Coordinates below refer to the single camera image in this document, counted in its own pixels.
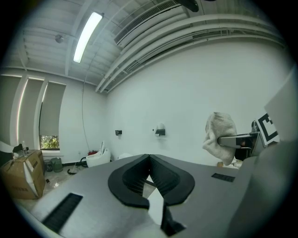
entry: ceiling light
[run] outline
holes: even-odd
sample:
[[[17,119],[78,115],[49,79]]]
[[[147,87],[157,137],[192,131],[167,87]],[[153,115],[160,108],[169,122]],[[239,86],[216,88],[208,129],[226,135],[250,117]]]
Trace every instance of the ceiling light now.
[[[75,53],[74,53],[74,62],[77,62],[77,63],[81,62],[82,55],[89,41],[89,38],[101,19],[102,19],[102,16],[100,16],[97,13],[92,13],[91,16],[89,17],[82,31],[82,34],[79,38],[78,44],[76,46]]]

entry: vent slot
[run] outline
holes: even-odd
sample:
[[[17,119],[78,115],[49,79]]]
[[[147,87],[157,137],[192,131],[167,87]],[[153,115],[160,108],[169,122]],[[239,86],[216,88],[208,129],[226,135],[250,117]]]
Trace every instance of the vent slot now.
[[[166,9],[176,7],[176,6],[180,6],[180,4],[178,4],[174,0],[170,0],[170,1],[160,3],[159,5],[156,5],[148,9],[146,12],[139,15],[137,18],[135,18],[130,23],[128,23],[128,25],[118,33],[118,35],[114,38],[115,43],[118,44],[126,35],[128,35],[134,28],[136,28],[144,21],[150,19],[156,14],[159,14],[165,11]]]
[[[68,194],[42,223],[47,228],[58,233],[75,208],[78,206],[82,198],[83,196],[77,194]]]

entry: floor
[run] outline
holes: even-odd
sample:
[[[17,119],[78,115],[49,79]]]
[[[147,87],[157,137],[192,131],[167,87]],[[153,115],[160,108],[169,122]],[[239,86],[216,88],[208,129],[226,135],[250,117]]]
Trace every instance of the floor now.
[[[51,192],[52,190],[56,189],[57,187],[59,187],[59,185],[63,184],[65,181],[67,181],[73,176],[67,173],[68,169],[70,169],[71,172],[73,169],[74,169],[74,172],[80,172],[81,170],[87,169],[87,168],[84,168],[81,166],[76,168],[74,168],[74,166],[65,166],[63,167],[63,171],[58,173],[54,171],[45,172],[45,179],[50,180],[50,183],[45,184],[45,188],[43,190],[43,196]],[[155,187],[149,184],[145,184],[143,189],[143,197],[148,198],[154,190],[155,190]],[[38,202],[38,199],[34,199],[34,200],[14,199],[14,201],[15,203],[21,204],[25,209],[27,209],[30,212],[35,206],[35,204]]]

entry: white wall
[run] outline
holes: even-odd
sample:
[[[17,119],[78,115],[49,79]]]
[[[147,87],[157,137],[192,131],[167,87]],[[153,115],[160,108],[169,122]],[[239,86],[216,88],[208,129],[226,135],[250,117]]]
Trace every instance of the white wall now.
[[[202,149],[209,114],[229,113],[238,134],[250,132],[291,67],[281,48],[254,42],[205,45],[161,60],[108,94],[112,154],[156,153],[215,165],[219,160]],[[159,122],[166,137],[152,132]]]
[[[20,70],[7,70],[3,73],[22,74],[25,72]],[[82,122],[81,106],[83,83],[77,80],[40,72],[28,71],[27,74],[44,78],[46,81],[66,85],[59,118],[60,152],[43,151],[44,159],[61,157],[63,163],[79,161],[88,153]],[[42,100],[42,96],[43,91],[40,93],[38,100]],[[106,100],[107,97],[105,95],[95,92],[95,86],[85,84],[83,115],[90,150],[99,150],[100,143],[103,140],[107,140]],[[38,106],[38,103],[39,102],[36,102],[36,105],[32,105],[36,111],[40,111],[41,104]]]

